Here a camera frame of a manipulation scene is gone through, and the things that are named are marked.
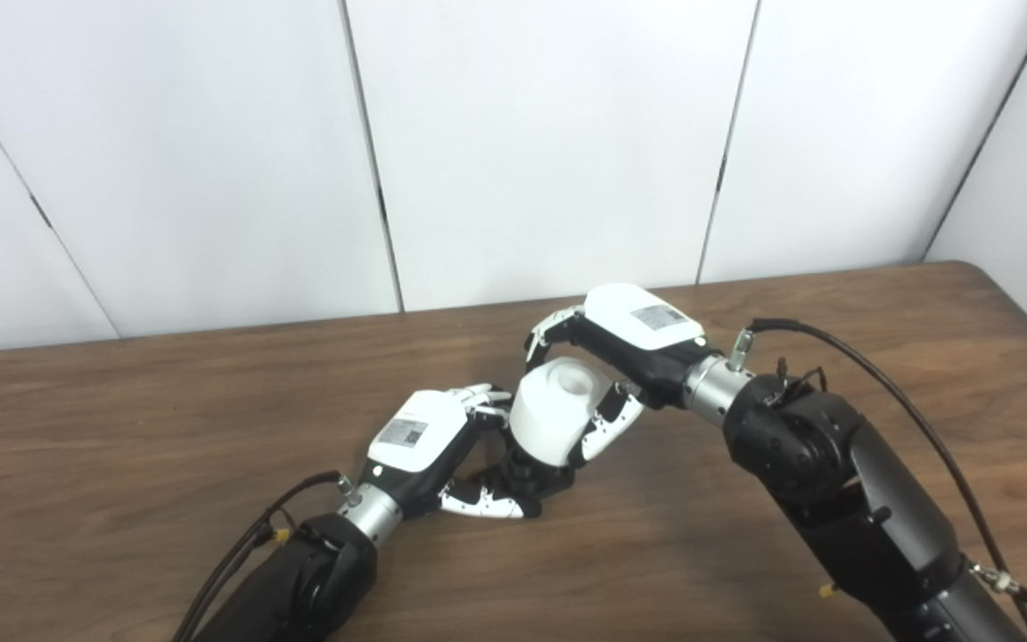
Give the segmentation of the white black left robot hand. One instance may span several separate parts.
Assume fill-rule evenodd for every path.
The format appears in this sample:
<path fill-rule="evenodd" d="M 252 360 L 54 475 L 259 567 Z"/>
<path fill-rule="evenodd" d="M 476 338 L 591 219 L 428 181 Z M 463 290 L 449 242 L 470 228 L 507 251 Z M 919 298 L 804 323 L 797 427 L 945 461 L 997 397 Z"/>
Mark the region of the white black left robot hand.
<path fill-rule="evenodd" d="M 477 519 L 538 519 L 541 504 L 456 470 L 481 435 L 509 426 L 514 394 L 492 383 L 413 391 L 374 436 L 349 515 L 395 522 L 443 511 Z"/>

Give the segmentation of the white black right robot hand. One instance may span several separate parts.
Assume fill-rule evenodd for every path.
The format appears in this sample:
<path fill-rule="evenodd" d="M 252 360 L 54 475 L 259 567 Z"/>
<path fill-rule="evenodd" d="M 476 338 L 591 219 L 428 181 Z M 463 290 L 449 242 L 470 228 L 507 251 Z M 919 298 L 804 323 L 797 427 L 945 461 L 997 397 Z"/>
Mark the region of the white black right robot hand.
<path fill-rule="evenodd" d="M 700 322 L 634 284 L 604 284 L 583 303 L 556 310 L 527 334 L 526 370 L 545 365 L 556 344 L 570 344 L 619 371 L 595 395 L 576 440 L 563 447 L 563 464 L 574 468 L 602 454 L 644 409 L 687 409 L 687 378 L 694 366 L 716 355 Z"/>

